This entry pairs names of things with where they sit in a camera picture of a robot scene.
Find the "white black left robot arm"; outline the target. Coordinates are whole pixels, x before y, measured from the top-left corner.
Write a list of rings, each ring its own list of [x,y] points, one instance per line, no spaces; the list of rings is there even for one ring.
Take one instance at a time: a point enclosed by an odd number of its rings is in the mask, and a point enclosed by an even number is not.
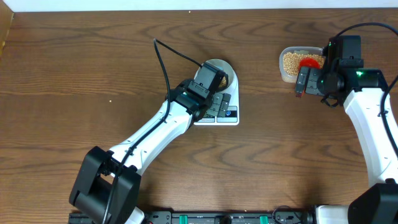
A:
[[[169,89],[160,110],[136,133],[108,151],[95,146],[86,154],[69,202],[94,223],[142,223],[137,198],[143,173],[213,102],[226,99],[239,101],[238,81],[218,88],[188,79]]]

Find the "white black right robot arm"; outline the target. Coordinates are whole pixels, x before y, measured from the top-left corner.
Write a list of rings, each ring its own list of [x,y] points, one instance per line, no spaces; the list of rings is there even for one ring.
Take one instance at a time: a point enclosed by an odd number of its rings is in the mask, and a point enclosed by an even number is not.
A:
[[[322,68],[301,65],[295,93],[342,106],[366,161],[369,189],[349,205],[319,205],[314,223],[397,223],[397,123],[390,86],[379,69],[365,68],[358,35],[332,37]]]

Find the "orange measuring scoop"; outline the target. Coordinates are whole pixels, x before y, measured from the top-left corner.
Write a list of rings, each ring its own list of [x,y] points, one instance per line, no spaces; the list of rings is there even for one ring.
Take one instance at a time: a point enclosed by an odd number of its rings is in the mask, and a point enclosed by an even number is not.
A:
[[[298,65],[298,72],[300,71],[301,67],[310,67],[310,68],[317,68],[320,69],[320,64],[312,58],[304,58],[299,62]]]

